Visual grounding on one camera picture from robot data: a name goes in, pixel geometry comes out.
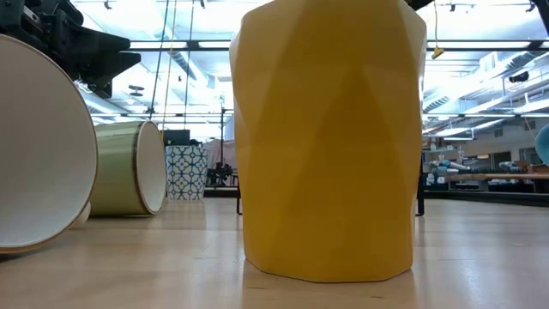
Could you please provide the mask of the light blue faceted mug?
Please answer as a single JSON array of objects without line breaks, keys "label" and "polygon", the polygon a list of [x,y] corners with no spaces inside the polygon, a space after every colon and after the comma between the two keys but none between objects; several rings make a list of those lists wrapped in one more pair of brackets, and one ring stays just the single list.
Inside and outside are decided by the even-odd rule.
[{"label": "light blue faceted mug", "polygon": [[538,132],[535,138],[535,150],[540,160],[549,166],[549,124]]}]

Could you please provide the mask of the black stand pole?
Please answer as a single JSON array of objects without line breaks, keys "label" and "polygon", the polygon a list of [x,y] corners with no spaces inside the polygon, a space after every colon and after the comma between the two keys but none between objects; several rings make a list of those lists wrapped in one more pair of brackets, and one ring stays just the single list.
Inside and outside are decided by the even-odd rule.
[{"label": "black stand pole", "polygon": [[221,108],[220,113],[220,164],[224,165],[224,129],[225,129],[225,113],[226,109]]}]

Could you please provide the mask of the blue white patterned mug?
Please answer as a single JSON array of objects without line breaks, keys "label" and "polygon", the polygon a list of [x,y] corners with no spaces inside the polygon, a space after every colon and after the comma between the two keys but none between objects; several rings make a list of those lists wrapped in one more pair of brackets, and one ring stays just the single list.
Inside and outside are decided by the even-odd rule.
[{"label": "blue white patterned mug", "polygon": [[208,151],[198,146],[166,146],[167,197],[199,201],[204,197]]}]

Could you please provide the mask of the black overhead frame bar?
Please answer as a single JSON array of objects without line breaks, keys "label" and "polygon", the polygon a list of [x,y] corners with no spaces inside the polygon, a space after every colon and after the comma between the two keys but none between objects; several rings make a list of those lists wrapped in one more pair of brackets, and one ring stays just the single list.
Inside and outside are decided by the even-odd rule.
[{"label": "black overhead frame bar", "polygon": [[[134,40],[130,42],[130,51],[133,52],[157,52],[157,51],[182,51],[182,52],[220,52],[228,51],[232,42],[223,40],[175,40],[154,41]],[[436,47],[447,52],[549,52],[549,39],[525,39],[525,40],[428,40],[426,50],[434,52]]]}]

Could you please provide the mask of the wooden workbench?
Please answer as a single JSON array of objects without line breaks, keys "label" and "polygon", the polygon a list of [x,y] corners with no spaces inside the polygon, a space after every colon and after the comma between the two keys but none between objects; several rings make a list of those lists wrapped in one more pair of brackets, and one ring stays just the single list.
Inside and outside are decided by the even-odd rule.
[{"label": "wooden workbench", "polygon": [[483,191],[549,194],[549,166],[502,161],[494,168],[431,161],[422,185],[427,191]]}]

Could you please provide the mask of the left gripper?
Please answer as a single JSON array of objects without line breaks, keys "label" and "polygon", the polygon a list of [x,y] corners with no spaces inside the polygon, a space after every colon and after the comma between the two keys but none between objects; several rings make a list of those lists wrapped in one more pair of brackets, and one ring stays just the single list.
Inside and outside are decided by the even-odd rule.
[{"label": "left gripper", "polygon": [[112,80],[141,62],[141,55],[120,52],[130,40],[90,31],[85,38],[88,55],[110,54],[84,65],[74,54],[85,35],[83,15],[70,0],[0,0],[0,34],[18,39],[59,65],[70,77],[81,77],[100,98],[112,97]]}]

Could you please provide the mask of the black background equipment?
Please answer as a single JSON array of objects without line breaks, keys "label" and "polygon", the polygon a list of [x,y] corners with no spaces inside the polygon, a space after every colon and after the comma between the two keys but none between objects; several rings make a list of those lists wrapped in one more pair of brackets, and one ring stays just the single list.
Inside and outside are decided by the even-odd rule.
[{"label": "black background equipment", "polygon": [[210,187],[225,187],[234,186],[235,176],[230,165],[222,162],[217,162],[214,168],[209,168],[207,171],[207,186]]}]

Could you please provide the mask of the green mug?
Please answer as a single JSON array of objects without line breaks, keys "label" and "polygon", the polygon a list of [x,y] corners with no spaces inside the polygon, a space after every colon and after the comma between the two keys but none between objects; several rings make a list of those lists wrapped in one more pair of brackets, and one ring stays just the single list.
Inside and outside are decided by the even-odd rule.
[{"label": "green mug", "polygon": [[91,215],[149,216],[166,196],[166,152],[153,121],[99,124],[98,173],[90,197]]}]

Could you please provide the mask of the black table edge rail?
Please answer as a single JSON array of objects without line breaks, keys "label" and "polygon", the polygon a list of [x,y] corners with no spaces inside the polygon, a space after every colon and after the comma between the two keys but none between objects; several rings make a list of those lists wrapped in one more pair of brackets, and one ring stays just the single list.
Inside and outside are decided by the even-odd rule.
[{"label": "black table edge rail", "polygon": [[[327,190],[283,192],[268,188],[266,191],[207,189],[205,197],[234,197],[237,207],[245,205],[292,205],[293,203],[325,203],[326,205],[351,203],[357,205],[391,206],[410,202],[415,207],[417,197],[404,196],[399,191]],[[462,200],[480,203],[501,203],[549,208],[549,193],[485,192],[485,191],[423,191],[423,199]]]}]

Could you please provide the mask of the yellow faceted mug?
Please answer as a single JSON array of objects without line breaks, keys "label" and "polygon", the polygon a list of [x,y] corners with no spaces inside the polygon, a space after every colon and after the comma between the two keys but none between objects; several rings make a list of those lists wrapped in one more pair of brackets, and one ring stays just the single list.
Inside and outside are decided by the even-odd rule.
[{"label": "yellow faceted mug", "polygon": [[413,265],[426,25],[407,0],[271,0],[230,45],[244,253],[310,282]]}]

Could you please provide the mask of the teal striped mug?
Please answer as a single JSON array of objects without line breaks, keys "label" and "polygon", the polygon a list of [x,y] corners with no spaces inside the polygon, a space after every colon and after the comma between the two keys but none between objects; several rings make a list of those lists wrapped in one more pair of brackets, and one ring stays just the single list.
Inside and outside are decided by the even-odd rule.
[{"label": "teal striped mug", "polygon": [[35,250],[73,227],[98,162],[72,80],[43,52],[0,34],[0,254]]}]

